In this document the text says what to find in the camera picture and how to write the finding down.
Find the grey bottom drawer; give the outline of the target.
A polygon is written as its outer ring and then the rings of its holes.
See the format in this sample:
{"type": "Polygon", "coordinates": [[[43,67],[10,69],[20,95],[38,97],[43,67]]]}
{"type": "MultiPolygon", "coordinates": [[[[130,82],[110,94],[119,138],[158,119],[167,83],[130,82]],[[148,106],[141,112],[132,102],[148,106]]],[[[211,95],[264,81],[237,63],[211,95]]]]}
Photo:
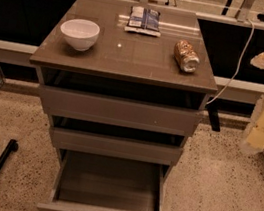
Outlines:
{"type": "Polygon", "coordinates": [[[67,151],[50,193],[38,211],[161,211],[161,166],[67,151]]]}

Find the grey drawer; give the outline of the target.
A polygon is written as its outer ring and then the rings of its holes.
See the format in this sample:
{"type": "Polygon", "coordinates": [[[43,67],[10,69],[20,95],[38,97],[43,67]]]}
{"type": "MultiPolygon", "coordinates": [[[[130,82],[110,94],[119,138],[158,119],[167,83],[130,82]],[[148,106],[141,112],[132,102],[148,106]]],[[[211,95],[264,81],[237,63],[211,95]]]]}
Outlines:
{"type": "Polygon", "coordinates": [[[202,115],[201,111],[47,85],[40,85],[39,92],[46,114],[159,133],[191,136],[202,115]]]}
{"type": "Polygon", "coordinates": [[[65,150],[122,157],[167,166],[176,163],[183,153],[180,147],[146,141],[140,142],[55,127],[49,131],[53,146],[65,150]]]}
{"type": "Polygon", "coordinates": [[[50,193],[38,211],[161,211],[161,166],[67,151],[50,193]]]}

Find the grey drawer cabinet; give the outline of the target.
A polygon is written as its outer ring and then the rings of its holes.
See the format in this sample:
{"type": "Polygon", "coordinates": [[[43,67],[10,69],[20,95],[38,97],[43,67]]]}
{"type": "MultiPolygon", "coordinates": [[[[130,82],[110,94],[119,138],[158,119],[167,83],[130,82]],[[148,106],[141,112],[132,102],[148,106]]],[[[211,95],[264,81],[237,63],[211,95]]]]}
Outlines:
{"type": "MultiPolygon", "coordinates": [[[[97,42],[76,51],[54,29],[31,56],[40,85],[59,87],[172,108],[200,111],[217,92],[196,15],[162,9],[160,37],[127,33],[131,4],[118,0],[76,0],[66,20],[88,19],[100,28],[97,42]],[[189,41],[199,56],[193,73],[181,71],[175,44],[189,41]]],[[[159,133],[46,114],[52,127],[180,147],[191,136],[159,133]]]]}

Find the grey top drawer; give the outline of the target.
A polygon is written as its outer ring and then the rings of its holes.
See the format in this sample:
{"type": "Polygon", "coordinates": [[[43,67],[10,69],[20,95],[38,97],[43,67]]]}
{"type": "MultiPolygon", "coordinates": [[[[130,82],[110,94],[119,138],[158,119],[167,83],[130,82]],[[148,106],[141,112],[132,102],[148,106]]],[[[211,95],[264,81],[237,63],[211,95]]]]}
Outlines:
{"type": "Polygon", "coordinates": [[[39,92],[46,114],[159,133],[191,136],[202,115],[201,111],[47,85],[40,85],[39,92]]]}

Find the grey middle drawer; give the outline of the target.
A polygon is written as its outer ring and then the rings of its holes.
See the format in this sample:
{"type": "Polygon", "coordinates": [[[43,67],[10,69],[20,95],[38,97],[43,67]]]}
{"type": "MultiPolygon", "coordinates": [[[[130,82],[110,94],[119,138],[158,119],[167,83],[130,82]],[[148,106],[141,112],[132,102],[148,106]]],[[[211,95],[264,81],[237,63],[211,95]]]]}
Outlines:
{"type": "Polygon", "coordinates": [[[146,141],[140,142],[55,127],[49,131],[53,146],[65,150],[122,157],[167,166],[176,163],[183,153],[180,147],[146,141]]]}

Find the crushed golden can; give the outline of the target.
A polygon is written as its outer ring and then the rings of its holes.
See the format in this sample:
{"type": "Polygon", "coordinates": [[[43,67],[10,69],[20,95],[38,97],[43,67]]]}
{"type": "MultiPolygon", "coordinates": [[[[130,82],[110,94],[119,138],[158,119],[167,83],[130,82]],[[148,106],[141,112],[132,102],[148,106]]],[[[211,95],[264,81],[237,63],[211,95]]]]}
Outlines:
{"type": "Polygon", "coordinates": [[[174,57],[181,71],[187,73],[195,72],[200,63],[199,56],[194,47],[189,41],[184,39],[175,44],[174,57]]]}

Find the blue white snack bag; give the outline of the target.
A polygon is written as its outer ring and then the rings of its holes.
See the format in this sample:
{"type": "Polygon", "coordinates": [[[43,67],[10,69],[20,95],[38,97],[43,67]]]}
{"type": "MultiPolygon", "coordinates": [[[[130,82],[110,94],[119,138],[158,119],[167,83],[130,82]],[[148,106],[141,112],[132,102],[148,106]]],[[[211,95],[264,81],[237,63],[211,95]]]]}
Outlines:
{"type": "Polygon", "coordinates": [[[127,32],[160,37],[160,12],[141,6],[132,6],[129,21],[124,29],[127,32]]]}

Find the white ceramic bowl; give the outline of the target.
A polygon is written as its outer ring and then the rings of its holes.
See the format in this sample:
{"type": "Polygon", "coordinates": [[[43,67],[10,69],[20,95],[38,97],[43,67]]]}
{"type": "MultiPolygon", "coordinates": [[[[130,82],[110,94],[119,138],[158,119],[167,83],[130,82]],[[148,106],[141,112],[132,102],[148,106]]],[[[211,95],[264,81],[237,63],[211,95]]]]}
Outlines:
{"type": "Polygon", "coordinates": [[[75,50],[86,51],[97,41],[100,28],[93,21],[70,19],[61,24],[60,30],[68,45],[75,50]]]}

